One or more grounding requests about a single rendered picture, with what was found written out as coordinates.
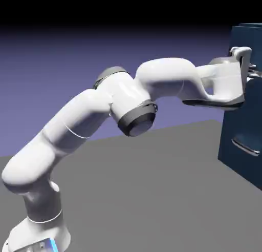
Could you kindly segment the dark blue cabinet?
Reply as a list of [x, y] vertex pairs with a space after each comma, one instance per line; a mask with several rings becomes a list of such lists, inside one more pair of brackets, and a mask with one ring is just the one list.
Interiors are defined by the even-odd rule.
[[246, 84], [243, 105], [224, 113], [218, 159], [262, 191], [262, 23], [234, 26], [230, 46], [252, 49], [256, 77]]

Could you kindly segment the dark blue drawer front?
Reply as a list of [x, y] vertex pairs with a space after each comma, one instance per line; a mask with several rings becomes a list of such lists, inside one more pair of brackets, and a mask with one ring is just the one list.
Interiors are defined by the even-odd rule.
[[[232, 139], [260, 151], [260, 155], [247, 154]], [[262, 127], [223, 124], [218, 160], [262, 191]]]
[[[250, 63], [262, 71], [262, 24], [240, 24], [231, 32], [230, 47], [252, 49]], [[262, 78], [244, 84], [244, 104], [235, 111], [225, 112], [224, 125], [246, 125], [262, 127]]]

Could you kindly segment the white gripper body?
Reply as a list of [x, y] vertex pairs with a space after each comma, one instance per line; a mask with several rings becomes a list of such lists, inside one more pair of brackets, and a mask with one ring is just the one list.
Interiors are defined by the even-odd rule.
[[240, 63], [242, 82], [246, 82], [248, 76], [251, 53], [249, 47], [232, 47], [230, 50], [230, 56]]

